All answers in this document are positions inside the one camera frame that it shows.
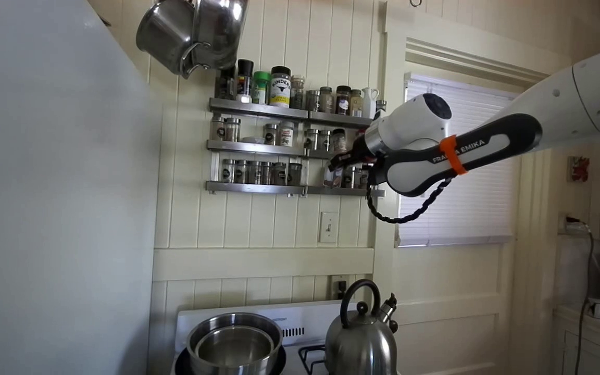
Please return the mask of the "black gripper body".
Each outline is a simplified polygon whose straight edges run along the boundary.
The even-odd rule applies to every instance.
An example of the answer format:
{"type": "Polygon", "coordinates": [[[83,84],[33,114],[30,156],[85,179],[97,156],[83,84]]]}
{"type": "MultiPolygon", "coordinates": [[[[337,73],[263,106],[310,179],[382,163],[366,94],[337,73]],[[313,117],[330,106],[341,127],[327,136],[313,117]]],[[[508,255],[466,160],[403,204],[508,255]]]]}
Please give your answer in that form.
{"type": "Polygon", "coordinates": [[[335,155],[327,165],[327,183],[335,188],[350,166],[373,166],[378,156],[365,141],[355,141],[350,150],[335,155]]]}

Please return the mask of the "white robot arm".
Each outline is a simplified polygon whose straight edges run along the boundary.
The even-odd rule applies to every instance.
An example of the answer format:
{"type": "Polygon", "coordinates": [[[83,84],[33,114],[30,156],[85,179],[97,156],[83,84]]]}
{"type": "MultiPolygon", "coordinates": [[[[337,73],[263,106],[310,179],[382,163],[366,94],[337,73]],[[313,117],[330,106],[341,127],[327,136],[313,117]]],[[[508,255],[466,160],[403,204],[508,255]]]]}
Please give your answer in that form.
{"type": "Polygon", "coordinates": [[[331,168],[372,163],[372,181],[421,196],[439,179],[567,139],[600,136],[600,54],[536,84],[483,125],[441,137],[453,111],[421,94],[375,119],[331,168]]]}

